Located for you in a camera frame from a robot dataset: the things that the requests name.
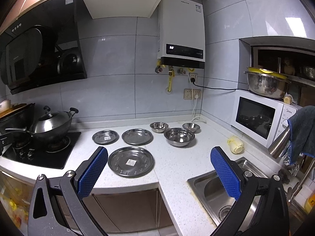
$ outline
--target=towel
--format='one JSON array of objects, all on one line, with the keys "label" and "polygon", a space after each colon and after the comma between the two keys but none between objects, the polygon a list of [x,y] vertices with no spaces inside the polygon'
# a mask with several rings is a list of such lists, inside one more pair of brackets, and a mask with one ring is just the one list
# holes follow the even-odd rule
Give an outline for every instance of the towel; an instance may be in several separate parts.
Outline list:
[{"label": "towel", "polygon": [[289,147],[291,164],[299,154],[315,158],[315,106],[305,106],[288,119],[290,126]]}]

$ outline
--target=microwave control panel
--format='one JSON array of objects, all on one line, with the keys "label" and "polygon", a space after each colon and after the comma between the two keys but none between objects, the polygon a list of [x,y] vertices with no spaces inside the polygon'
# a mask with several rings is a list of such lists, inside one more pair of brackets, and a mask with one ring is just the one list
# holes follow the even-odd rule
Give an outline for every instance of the microwave control panel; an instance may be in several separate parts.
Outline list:
[{"label": "microwave control panel", "polygon": [[287,119],[289,119],[291,116],[293,116],[297,112],[298,109],[299,109],[299,106],[297,106],[297,105],[295,105],[295,106],[287,105],[287,104],[283,105],[278,130],[277,130],[277,133],[276,133],[274,139],[276,139],[286,129],[286,127],[288,126]]}]

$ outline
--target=faucet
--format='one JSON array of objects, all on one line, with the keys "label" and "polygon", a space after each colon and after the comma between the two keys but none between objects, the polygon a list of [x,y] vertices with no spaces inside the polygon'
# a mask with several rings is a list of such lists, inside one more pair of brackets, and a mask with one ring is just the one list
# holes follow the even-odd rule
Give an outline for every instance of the faucet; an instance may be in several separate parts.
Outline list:
[{"label": "faucet", "polygon": [[[290,140],[290,135],[291,135],[290,126],[287,126],[286,129],[276,138],[276,140],[268,148],[269,153],[274,159],[278,158],[281,152],[284,150],[288,141]],[[302,189],[304,182],[306,181],[306,179],[308,178],[308,175],[311,173],[314,167],[315,167],[315,158],[313,158],[311,164],[309,165],[308,169],[304,173],[304,176],[302,177],[302,179],[296,183],[293,189],[292,187],[288,188],[288,193],[287,193],[288,204],[292,203],[294,197]]]}]

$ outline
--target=white countertop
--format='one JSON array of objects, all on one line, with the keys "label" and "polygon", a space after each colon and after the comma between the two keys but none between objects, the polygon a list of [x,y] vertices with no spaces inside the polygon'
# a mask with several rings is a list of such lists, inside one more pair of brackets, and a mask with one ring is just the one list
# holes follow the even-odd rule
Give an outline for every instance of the white countertop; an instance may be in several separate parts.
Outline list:
[{"label": "white countertop", "polygon": [[[183,123],[182,121],[168,124],[171,128],[181,127]],[[198,124],[201,127],[201,132],[197,133],[195,139],[187,147],[183,148],[169,145],[163,134],[152,132],[153,141],[142,147],[153,155],[155,159],[154,169],[145,176],[131,179],[116,175],[106,165],[92,193],[124,193],[158,187],[179,235],[209,236],[216,226],[189,187],[187,179],[214,169],[210,162],[211,149],[215,146],[220,146],[231,160],[245,157],[267,176],[276,174],[280,165],[262,151],[250,145],[245,139],[243,141],[245,141],[246,151],[235,155],[229,150],[227,145],[227,139],[233,135],[232,132],[210,119],[207,119],[207,124],[202,122]],[[128,146],[121,139],[121,135],[131,128],[151,130],[149,124],[111,127],[110,129],[115,130],[120,138],[115,143],[105,146],[108,150],[108,155],[118,148]],[[0,157],[0,169],[29,183],[34,183],[39,174],[45,174],[47,177],[62,176],[68,170],[76,170],[83,160],[87,160],[91,156],[98,147],[93,142],[92,136],[103,129],[80,130],[81,136],[62,170],[18,163],[4,157]],[[301,191],[297,195],[296,200],[303,205],[308,197],[308,193],[307,189],[304,193]]]}]

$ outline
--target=textured blue pad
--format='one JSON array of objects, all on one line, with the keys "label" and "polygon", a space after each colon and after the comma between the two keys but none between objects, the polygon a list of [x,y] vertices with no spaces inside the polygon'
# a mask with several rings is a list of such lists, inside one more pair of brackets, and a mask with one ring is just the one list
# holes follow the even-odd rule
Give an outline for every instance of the textured blue pad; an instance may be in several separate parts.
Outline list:
[{"label": "textured blue pad", "polygon": [[108,152],[106,148],[103,148],[78,181],[78,196],[80,199],[90,195],[97,179],[107,163],[107,160]]},{"label": "textured blue pad", "polygon": [[210,160],[227,194],[238,200],[241,195],[240,181],[216,148],[211,150]]}]

